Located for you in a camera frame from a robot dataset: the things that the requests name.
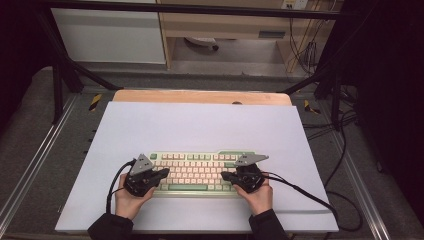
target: black sleeve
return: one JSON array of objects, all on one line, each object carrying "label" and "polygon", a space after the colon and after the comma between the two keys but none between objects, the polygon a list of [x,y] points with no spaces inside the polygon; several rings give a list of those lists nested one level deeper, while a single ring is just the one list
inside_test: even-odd
[{"label": "black sleeve", "polygon": [[133,225],[128,218],[105,213],[88,228],[88,234],[93,240],[129,240]]},{"label": "black sleeve", "polygon": [[249,223],[255,240],[289,239],[273,209],[250,216]]}]

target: person's left hand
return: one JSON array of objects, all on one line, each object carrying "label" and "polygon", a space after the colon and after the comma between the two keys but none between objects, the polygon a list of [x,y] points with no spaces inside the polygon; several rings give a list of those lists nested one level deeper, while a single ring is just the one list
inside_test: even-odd
[{"label": "person's left hand", "polygon": [[124,187],[127,174],[122,174],[119,178],[119,188],[115,193],[115,215],[133,220],[140,211],[141,206],[152,198],[155,187],[152,187],[143,197],[131,195]]}]

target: white keyboard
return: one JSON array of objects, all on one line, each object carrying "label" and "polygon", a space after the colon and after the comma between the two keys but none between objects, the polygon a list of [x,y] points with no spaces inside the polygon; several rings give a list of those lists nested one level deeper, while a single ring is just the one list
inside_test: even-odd
[{"label": "white keyboard", "polygon": [[153,170],[169,168],[168,177],[156,188],[156,197],[237,197],[221,172],[235,172],[234,162],[252,151],[153,152],[149,155]]}]

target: person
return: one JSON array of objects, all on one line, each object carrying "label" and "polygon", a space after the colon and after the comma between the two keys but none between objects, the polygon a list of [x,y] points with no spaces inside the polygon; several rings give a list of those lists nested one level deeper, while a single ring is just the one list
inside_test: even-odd
[{"label": "person", "polygon": [[[115,193],[115,214],[104,213],[95,221],[88,233],[93,240],[129,240],[133,228],[132,220],[145,202],[153,196],[151,188],[143,197],[135,197],[123,188],[126,174],[120,175],[119,188]],[[233,185],[243,197],[252,212],[249,224],[255,240],[288,239],[283,226],[272,209],[273,190],[269,180],[255,192],[247,193],[238,185]]]}]

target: table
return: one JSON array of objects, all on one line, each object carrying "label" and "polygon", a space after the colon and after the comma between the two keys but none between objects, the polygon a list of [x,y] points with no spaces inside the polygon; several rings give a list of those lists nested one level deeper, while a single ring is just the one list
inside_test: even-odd
[{"label": "table", "polygon": [[[293,180],[296,185],[328,201],[308,151],[297,110],[290,105],[287,95],[275,93],[118,91],[107,107],[56,230],[85,233],[104,212],[107,190],[119,167],[138,156],[140,151],[160,147],[170,151],[185,147],[190,151],[212,149],[217,147],[217,142],[222,144],[218,147],[231,149],[255,147],[270,155],[270,159],[261,162],[261,168],[284,174],[288,181]],[[275,121],[278,118],[286,124]],[[175,141],[174,135],[184,137]],[[197,137],[195,141],[190,140],[192,136]],[[276,156],[289,160],[277,161]],[[300,194],[291,188],[277,184],[272,183],[274,209],[287,231],[338,231],[330,211],[299,197]],[[134,219],[133,231],[247,233],[250,232],[249,215],[250,210],[243,199],[154,198]]]}]

